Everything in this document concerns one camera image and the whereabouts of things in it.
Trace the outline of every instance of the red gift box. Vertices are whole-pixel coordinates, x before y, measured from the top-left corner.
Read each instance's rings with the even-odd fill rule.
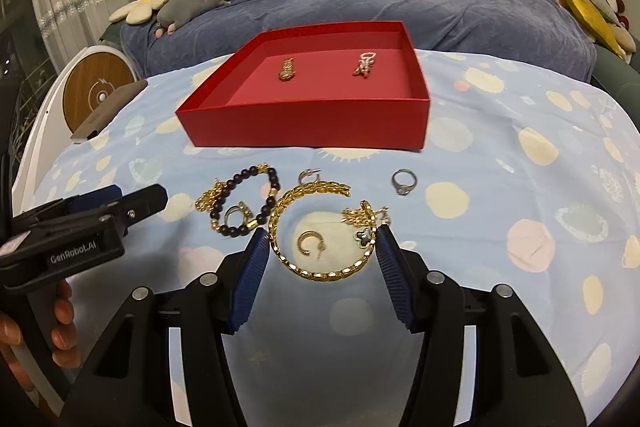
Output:
[[[368,78],[354,76],[375,52]],[[293,58],[296,76],[278,74]],[[178,108],[197,147],[419,150],[429,94],[401,22],[348,22],[261,33]]]

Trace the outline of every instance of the finger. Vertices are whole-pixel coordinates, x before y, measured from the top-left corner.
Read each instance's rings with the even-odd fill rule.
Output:
[[[53,361],[64,369],[75,369],[80,366],[80,349],[74,346],[67,351],[54,351]]]
[[[58,281],[58,287],[56,290],[58,297],[62,297],[63,299],[70,299],[71,295],[73,295],[73,290],[69,283],[65,280]]]
[[[68,299],[56,299],[53,303],[53,313],[58,322],[71,324],[75,317],[74,306]]]
[[[35,387],[31,378],[27,375],[27,372],[20,365],[20,362],[16,360],[15,362],[10,363],[9,369],[11,369],[11,372],[14,374],[15,380],[17,380],[24,389],[31,390]]]
[[[19,346],[22,343],[22,332],[18,324],[4,313],[0,313],[0,343]]]
[[[22,368],[18,360],[15,358],[14,350],[6,344],[0,344],[0,353],[2,353],[2,356],[6,361],[6,365],[9,366],[9,369],[11,369],[11,372],[14,374],[14,377],[18,381],[18,383],[20,383],[20,385],[25,389],[33,389],[33,382],[31,381],[31,378],[29,378],[29,375],[27,375],[25,370]]]
[[[51,340],[58,349],[71,349],[78,343],[76,326],[71,324],[59,324],[51,331]]]

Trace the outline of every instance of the gold chain bracelet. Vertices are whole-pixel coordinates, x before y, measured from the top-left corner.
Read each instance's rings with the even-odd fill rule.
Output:
[[[319,180],[298,185],[291,190],[287,190],[287,192],[282,195],[282,197],[276,203],[276,206],[271,211],[271,216],[269,219],[269,236],[271,240],[271,248],[273,248],[274,253],[284,264],[284,266],[289,268],[293,273],[302,277],[303,279],[308,279],[311,281],[337,281],[339,279],[345,279],[346,277],[353,275],[357,271],[361,270],[362,267],[365,266],[365,264],[367,264],[367,261],[371,257],[373,247],[376,243],[376,216],[374,215],[371,205],[368,201],[361,201],[360,208],[364,216],[367,216],[366,227],[367,232],[369,232],[370,236],[369,244],[367,245],[363,256],[351,266],[333,272],[313,272],[310,270],[303,270],[302,268],[289,261],[282,254],[282,251],[278,246],[278,222],[286,208],[291,203],[309,194],[339,194],[341,196],[346,196],[347,198],[349,198],[351,197],[350,191],[351,187],[349,185]]]

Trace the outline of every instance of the jewelry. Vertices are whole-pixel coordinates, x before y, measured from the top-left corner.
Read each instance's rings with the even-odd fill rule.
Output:
[[[315,174],[316,175],[316,181],[319,182],[320,181],[320,174],[318,174],[318,172],[320,172],[322,169],[307,169],[305,171],[300,172],[300,174],[298,175],[298,185],[302,185],[303,184],[303,179],[305,179],[306,177],[310,176],[311,174]]]
[[[358,76],[361,74],[364,78],[369,76],[369,71],[373,66],[373,63],[376,61],[376,54],[374,52],[367,52],[360,55],[360,63],[355,71],[353,71],[353,76]]]
[[[246,225],[252,219],[254,219],[254,213],[252,213],[251,209],[246,206],[244,201],[238,201],[238,204],[234,206],[230,206],[228,211],[225,212],[225,225],[228,226],[227,220],[231,214],[235,214],[236,212],[242,212],[242,224]]]
[[[293,70],[293,58],[287,58],[282,65],[282,71],[278,75],[278,78],[283,82],[287,82],[296,76],[296,72]]]
[[[302,255],[311,255],[311,252],[309,250],[305,250],[304,248],[302,248],[302,242],[309,237],[315,237],[319,241],[318,259],[320,259],[320,254],[322,253],[322,250],[326,250],[326,246],[324,245],[324,238],[322,237],[322,234],[316,232],[316,230],[307,230],[306,232],[300,234],[300,236],[298,237],[298,250],[300,250],[300,253]]]
[[[296,200],[303,198],[308,194],[339,194],[341,196],[345,196],[349,198],[351,196],[351,187],[349,185],[339,184],[337,182],[325,182],[325,181],[316,181],[309,182],[302,185],[298,185],[297,187],[293,187],[291,190],[287,190],[282,197],[278,200],[275,207],[271,211],[271,218],[269,220],[269,238],[271,241],[271,248],[273,248],[274,253],[278,256],[278,259],[289,268],[293,273],[302,277],[304,279],[308,279],[311,281],[337,281],[339,279],[344,279],[361,270],[362,267],[367,263],[369,258],[371,257],[371,253],[373,252],[373,247],[376,243],[376,217],[373,214],[373,210],[368,201],[361,201],[360,207],[363,213],[369,217],[367,221],[367,228],[369,229],[370,239],[367,244],[367,248],[363,252],[363,255],[360,259],[358,259],[355,263],[347,268],[342,270],[334,271],[334,272],[312,272],[308,270],[303,270],[299,268],[291,261],[289,261],[280,250],[278,246],[278,222],[280,221],[280,217],[286,208]]]
[[[250,178],[251,176],[257,176],[258,174],[268,174],[269,181],[271,182],[271,188],[269,189],[269,196],[267,197],[265,204],[260,209],[260,213],[254,218],[254,214],[248,206],[242,201],[236,205],[243,216],[247,217],[247,222],[242,219],[242,225],[239,227],[230,227],[226,224],[227,217],[232,214],[229,212],[231,208],[226,211],[225,224],[220,225],[220,212],[222,212],[222,205],[225,204],[226,198],[231,195],[231,191],[236,188],[243,180]],[[226,182],[221,182],[216,179],[213,183],[213,188],[210,188],[204,192],[195,202],[195,208],[198,212],[208,212],[211,218],[211,228],[216,232],[220,232],[222,235],[230,235],[231,237],[238,237],[239,235],[247,235],[258,225],[264,225],[267,222],[271,209],[276,206],[276,194],[280,190],[280,181],[278,180],[278,174],[276,169],[271,167],[268,163],[261,163],[258,166],[251,166],[248,169],[242,169],[240,173],[235,174],[233,178]]]
[[[402,172],[404,172],[405,174],[409,174],[414,179],[414,183],[412,185],[402,185],[401,183],[398,183],[396,181],[396,176],[398,176],[398,174],[401,174]],[[396,192],[400,196],[406,196],[409,192],[414,190],[414,188],[418,184],[418,176],[416,176],[409,169],[399,169],[398,171],[394,172],[393,176],[391,176],[391,183],[393,183]]]
[[[382,215],[382,217],[380,217],[380,225],[391,226],[388,206],[383,206],[380,210],[376,210],[374,215],[376,218]],[[360,208],[345,208],[342,211],[342,222],[356,229],[362,229],[367,226],[369,221],[366,214],[364,214]]]

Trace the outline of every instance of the polka dot sheet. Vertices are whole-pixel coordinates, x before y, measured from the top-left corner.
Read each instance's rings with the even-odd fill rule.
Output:
[[[323,179],[350,184],[352,197],[293,204],[278,238],[290,259],[319,271],[347,266],[360,251],[340,211],[364,198],[388,206],[401,246],[431,269],[470,287],[514,287],[595,418],[640,351],[638,132],[611,97],[560,74],[484,55],[417,54],[432,97],[419,153],[194,147],[174,111],[226,57],[150,78],[98,137],[69,147],[34,204],[110,184],[128,193],[160,183],[169,195],[164,211],[130,230],[123,258],[73,277],[84,355],[133,288],[181,288],[245,247],[248,238],[224,238],[194,211],[215,178],[268,162],[285,190],[303,169],[320,168]],[[217,128],[233,133],[223,121]],[[406,197],[390,182],[401,168],[418,177]],[[234,197],[258,211],[268,188],[252,178]],[[326,250],[309,239],[304,257],[296,239],[309,229]],[[171,338],[175,410],[189,423],[178,331]],[[397,321],[376,259],[354,277],[318,284],[273,256],[250,320],[225,338],[247,422],[268,427],[397,426],[420,343]],[[468,419],[467,380],[458,422]]]

